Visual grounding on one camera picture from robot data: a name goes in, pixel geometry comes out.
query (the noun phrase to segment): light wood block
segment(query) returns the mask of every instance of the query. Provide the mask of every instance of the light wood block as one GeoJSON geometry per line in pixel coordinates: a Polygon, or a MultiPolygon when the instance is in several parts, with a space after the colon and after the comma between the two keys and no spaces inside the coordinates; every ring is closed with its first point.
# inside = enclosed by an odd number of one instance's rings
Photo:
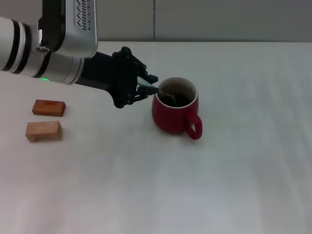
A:
{"type": "Polygon", "coordinates": [[[38,116],[62,117],[65,107],[66,105],[63,101],[36,100],[33,113],[38,116]]]}
{"type": "Polygon", "coordinates": [[[36,141],[61,140],[62,126],[59,121],[28,123],[26,137],[31,143],[36,141]]]}

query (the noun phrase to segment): coffee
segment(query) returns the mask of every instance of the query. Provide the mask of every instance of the coffee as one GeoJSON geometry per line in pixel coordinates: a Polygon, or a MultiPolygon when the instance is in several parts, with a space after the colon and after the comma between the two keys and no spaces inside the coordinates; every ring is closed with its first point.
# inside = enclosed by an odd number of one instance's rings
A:
{"type": "Polygon", "coordinates": [[[172,94],[175,97],[159,95],[159,100],[167,106],[172,107],[183,107],[191,104],[193,100],[190,100],[187,96],[183,94],[172,94]]]}

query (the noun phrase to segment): mug rim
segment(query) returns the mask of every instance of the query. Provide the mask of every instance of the mug rim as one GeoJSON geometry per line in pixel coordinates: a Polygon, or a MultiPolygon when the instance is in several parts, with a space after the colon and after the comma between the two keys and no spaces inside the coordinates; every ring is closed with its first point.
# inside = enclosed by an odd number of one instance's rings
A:
{"type": "Polygon", "coordinates": [[[167,78],[167,79],[163,80],[163,81],[159,84],[158,87],[160,87],[160,86],[162,85],[163,82],[165,82],[165,81],[167,81],[167,80],[170,80],[170,79],[176,79],[176,78],[187,80],[188,82],[190,82],[190,83],[192,84],[192,86],[193,86],[194,89],[196,90],[195,98],[193,99],[193,101],[192,101],[190,104],[188,104],[188,105],[186,105],[186,106],[181,106],[181,107],[168,106],[168,105],[166,105],[165,103],[163,103],[163,102],[159,99],[158,94],[156,94],[155,96],[156,96],[157,100],[158,100],[162,105],[164,105],[164,106],[166,106],[166,107],[173,108],[173,109],[183,109],[183,108],[186,108],[186,107],[192,105],[192,104],[197,100],[197,98],[198,98],[198,90],[196,89],[195,85],[194,85],[190,80],[188,80],[188,79],[186,79],[186,78],[183,78],[183,77],[170,77],[170,78],[167,78]]]}

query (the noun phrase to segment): white table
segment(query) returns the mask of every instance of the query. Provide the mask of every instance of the white table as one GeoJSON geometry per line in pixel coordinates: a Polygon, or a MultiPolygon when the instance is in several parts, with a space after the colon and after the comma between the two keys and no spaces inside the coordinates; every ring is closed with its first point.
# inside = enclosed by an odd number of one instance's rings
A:
{"type": "Polygon", "coordinates": [[[103,42],[129,46],[159,80],[199,89],[204,133],[161,132],[152,98],[0,73],[1,234],[312,232],[312,44],[103,42]],[[64,117],[32,114],[65,101],[64,117]],[[59,120],[60,142],[27,122],[59,120]]]}

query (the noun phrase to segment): robotic arm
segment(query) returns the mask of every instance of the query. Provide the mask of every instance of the robotic arm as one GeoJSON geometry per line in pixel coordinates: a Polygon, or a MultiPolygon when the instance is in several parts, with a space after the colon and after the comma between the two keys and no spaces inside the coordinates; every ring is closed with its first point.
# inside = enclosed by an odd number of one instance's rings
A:
{"type": "Polygon", "coordinates": [[[117,108],[159,92],[129,48],[97,52],[95,0],[43,0],[38,23],[0,17],[0,31],[0,71],[106,90],[117,108]]]}

